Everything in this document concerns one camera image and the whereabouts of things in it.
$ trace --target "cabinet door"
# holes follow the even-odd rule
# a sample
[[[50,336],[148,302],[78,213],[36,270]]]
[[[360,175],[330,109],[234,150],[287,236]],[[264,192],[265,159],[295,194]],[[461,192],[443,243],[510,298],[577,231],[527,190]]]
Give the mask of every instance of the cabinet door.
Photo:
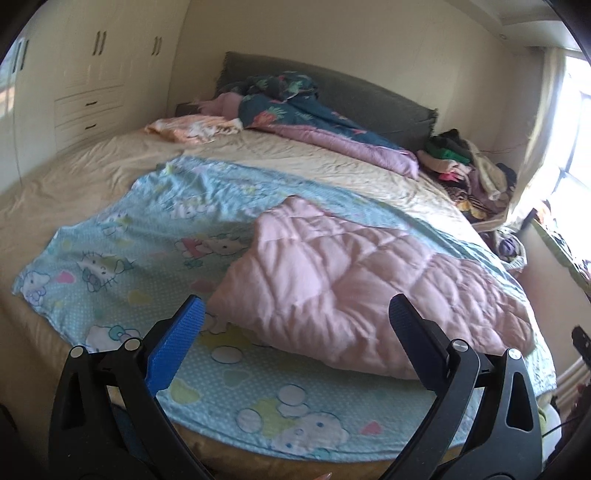
[[[19,181],[17,151],[14,145],[14,74],[19,38],[0,64],[0,193]]]
[[[99,59],[105,25],[104,4],[109,1],[59,0],[67,7],[67,21],[60,42],[60,89],[63,98],[93,88],[93,67]]]
[[[99,42],[95,88],[123,85],[129,76],[131,57],[138,37],[148,28],[148,0],[102,0],[105,27]]]
[[[178,38],[183,27],[189,1],[159,0],[157,31],[160,36],[157,55],[151,68],[151,91],[155,99],[152,116],[161,118],[167,114],[168,90],[173,71],[174,59],[177,54]]]
[[[166,116],[168,88],[178,37],[189,0],[149,0],[148,19],[132,56],[126,90],[126,125],[140,128]]]
[[[16,72],[15,142],[22,176],[54,158],[54,98],[60,53],[55,45],[67,19],[66,2],[46,2],[25,28]]]

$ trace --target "headboard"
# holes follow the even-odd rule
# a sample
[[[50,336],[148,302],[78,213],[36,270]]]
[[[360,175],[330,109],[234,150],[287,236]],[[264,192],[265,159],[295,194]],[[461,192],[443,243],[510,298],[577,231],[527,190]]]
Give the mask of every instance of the headboard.
[[[286,70],[309,75],[319,87],[321,103],[410,151],[424,148],[433,133],[437,110],[425,108],[366,80],[299,61],[229,51],[216,91],[248,76],[273,75]]]

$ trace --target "screw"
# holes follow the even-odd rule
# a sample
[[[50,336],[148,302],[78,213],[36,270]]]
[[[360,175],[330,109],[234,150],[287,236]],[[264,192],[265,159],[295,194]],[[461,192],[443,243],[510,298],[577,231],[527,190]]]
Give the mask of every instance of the screw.
[[[509,356],[513,360],[519,360],[521,358],[521,352],[517,348],[510,348],[509,349]]]
[[[72,358],[78,358],[84,353],[84,347],[82,346],[75,346],[72,350],[70,350],[70,356]]]
[[[468,351],[468,344],[464,340],[454,340],[452,342],[452,347],[455,351],[458,351],[458,352],[467,352]]]
[[[137,350],[139,348],[140,344],[141,344],[141,342],[137,338],[130,338],[129,340],[127,340],[124,343],[125,349],[130,352]]]

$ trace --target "bed sheet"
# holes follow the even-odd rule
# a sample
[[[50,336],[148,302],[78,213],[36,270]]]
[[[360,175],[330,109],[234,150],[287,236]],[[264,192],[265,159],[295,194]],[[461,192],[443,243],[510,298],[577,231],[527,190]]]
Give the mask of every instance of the bed sheet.
[[[78,223],[101,211],[122,197],[140,175],[180,154],[274,168],[345,187],[400,208],[461,240],[483,244],[446,194],[426,177],[408,180],[349,157],[259,132],[247,131],[189,149],[140,132],[115,137],[44,166],[26,179],[22,192],[8,193],[2,198],[0,301],[10,320],[25,329],[56,376],[69,345],[22,299],[10,295],[15,276],[46,247],[59,227]],[[535,363],[540,377],[532,380],[540,388],[552,389],[554,372],[551,360],[548,363],[550,354],[535,323],[534,330],[538,337]],[[327,468],[335,473],[347,472],[347,477],[354,468],[358,478],[375,478],[388,464],[303,464],[242,452],[182,427],[179,431],[208,465],[226,472],[241,472],[245,478],[255,478],[263,472],[265,476],[293,478],[295,471],[300,473],[299,478],[314,478]]]

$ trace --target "drawer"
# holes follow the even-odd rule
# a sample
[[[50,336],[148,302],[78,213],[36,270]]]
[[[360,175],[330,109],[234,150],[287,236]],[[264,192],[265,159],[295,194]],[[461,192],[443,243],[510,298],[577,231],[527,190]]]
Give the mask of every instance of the drawer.
[[[84,140],[116,129],[121,122],[122,115],[123,108],[113,108],[94,115],[83,116],[56,127],[57,151],[65,150]]]
[[[123,87],[93,90],[56,101],[56,125],[63,125],[77,118],[103,112],[123,105]]]

